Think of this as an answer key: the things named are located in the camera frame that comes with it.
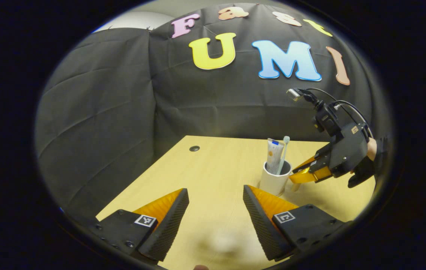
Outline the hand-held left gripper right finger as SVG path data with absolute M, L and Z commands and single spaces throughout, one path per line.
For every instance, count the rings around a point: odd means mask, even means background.
M 345 226 L 315 205 L 297 206 L 254 186 L 243 186 L 242 199 L 268 260 L 315 249 Z

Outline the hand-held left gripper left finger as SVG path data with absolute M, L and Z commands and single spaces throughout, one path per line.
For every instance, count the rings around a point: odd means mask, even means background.
M 189 205 L 180 188 L 134 211 L 117 210 L 96 223 L 100 240 L 143 263 L 164 261 Z

